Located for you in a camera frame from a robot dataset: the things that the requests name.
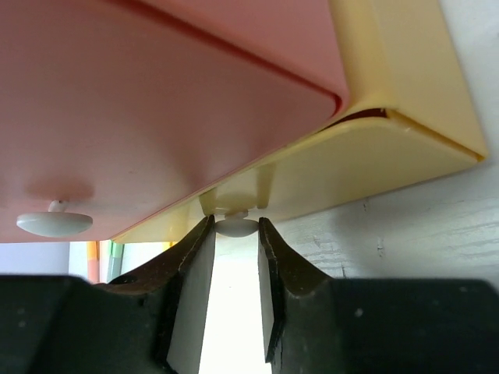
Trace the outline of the yellow drawer box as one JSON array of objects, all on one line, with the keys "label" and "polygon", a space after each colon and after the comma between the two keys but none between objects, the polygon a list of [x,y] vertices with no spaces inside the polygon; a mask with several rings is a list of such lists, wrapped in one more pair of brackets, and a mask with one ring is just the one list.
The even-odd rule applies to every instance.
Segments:
[{"label": "yellow drawer box", "polygon": [[350,105],[328,127],[115,237],[177,242],[203,217],[286,221],[470,168],[487,144],[437,1],[333,1]]}]

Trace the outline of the green cap highlighter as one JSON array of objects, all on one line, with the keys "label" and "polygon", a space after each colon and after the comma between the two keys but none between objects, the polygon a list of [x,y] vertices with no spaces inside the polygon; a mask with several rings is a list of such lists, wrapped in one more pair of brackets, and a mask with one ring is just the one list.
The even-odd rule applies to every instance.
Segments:
[{"label": "green cap highlighter", "polygon": [[122,258],[124,245],[110,241],[107,282],[110,283],[119,277],[122,272]]}]

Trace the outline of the orange cap highlighter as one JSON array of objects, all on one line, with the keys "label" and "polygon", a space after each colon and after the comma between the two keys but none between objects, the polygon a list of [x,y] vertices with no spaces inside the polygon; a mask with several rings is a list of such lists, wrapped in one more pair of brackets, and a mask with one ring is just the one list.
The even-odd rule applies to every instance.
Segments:
[{"label": "orange cap highlighter", "polygon": [[100,282],[100,243],[98,241],[87,242],[87,278],[93,284]]}]

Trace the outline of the orange drawer box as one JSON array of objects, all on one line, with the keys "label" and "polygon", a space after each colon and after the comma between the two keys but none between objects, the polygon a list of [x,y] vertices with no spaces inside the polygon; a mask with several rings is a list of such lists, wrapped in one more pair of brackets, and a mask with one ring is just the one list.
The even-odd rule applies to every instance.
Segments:
[{"label": "orange drawer box", "polygon": [[1,240],[57,199],[111,238],[347,100],[326,1],[4,1]]}]

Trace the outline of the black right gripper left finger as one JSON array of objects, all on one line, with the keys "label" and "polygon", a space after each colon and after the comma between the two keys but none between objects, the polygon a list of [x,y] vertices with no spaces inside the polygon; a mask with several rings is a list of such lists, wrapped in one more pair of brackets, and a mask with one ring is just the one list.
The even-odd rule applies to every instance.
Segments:
[{"label": "black right gripper left finger", "polygon": [[2,276],[2,372],[198,372],[214,250],[214,218],[205,217],[108,284]]}]

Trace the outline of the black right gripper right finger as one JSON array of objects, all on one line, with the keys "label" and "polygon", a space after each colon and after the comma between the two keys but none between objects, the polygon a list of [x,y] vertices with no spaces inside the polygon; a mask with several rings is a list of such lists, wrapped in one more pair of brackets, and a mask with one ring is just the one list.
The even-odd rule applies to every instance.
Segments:
[{"label": "black right gripper right finger", "polygon": [[258,223],[264,358],[274,373],[495,373],[484,280],[335,278]]}]

